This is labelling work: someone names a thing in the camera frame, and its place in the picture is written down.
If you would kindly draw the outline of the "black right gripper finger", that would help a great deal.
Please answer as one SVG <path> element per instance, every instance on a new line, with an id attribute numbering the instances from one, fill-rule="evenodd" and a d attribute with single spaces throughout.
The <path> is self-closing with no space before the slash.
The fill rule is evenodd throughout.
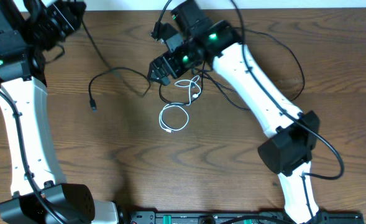
<path id="1" fill-rule="evenodd" d="M 167 72 L 164 68 L 164 61 L 161 58 L 156 58 L 150 63 L 151 77 L 165 77 Z"/>
<path id="2" fill-rule="evenodd" d="M 149 70 L 147 78 L 151 82 L 156 82 L 163 86 L 170 84 L 168 73 L 164 72 L 163 70 Z"/>

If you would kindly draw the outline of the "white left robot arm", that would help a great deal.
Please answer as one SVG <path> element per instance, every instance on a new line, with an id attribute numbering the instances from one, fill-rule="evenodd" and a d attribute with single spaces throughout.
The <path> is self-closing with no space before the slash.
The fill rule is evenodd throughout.
<path id="1" fill-rule="evenodd" d="M 53 146 L 47 114 L 44 52 L 83 22 L 83 1 L 0 1 L 0 108 L 12 164 L 11 198 L 0 203 L 6 223 L 120 223 L 113 202 L 95 200 L 68 183 Z"/>

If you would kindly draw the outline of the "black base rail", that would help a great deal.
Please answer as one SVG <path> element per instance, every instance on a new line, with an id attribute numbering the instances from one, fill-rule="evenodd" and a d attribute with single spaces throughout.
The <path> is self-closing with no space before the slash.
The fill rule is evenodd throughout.
<path id="1" fill-rule="evenodd" d="M 150 210 L 133 211 L 120 216 L 120 223 L 126 224 L 202 224 L 202 223 L 293 223 L 294 221 L 282 211 L 259 213 L 177 213 L 155 212 Z M 308 223 L 319 224 L 364 224 L 361 213 L 318 212 Z"/>

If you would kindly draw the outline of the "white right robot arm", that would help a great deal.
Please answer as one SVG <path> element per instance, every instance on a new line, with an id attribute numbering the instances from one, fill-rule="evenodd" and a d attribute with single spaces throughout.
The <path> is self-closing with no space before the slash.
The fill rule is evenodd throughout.
<path id="1" fill-rule="evenodd" d="M 303 113 L 270 81 L 245 44 L 243 29 L 213 22 L 195 1 L 172 10 L 174 26 L 158 20 L 152 37 L 167 51 L 150 63 L 148 78 L 168 85 L 189 69 L 207 63 L 225 79 L 259 122 L 267 140 L 258 148 L 264 164 L 281 183 L 285 212 L 295 223 L 312 223 L 319 214 L 311 181 L 312 150 L 319 119 Z"/>

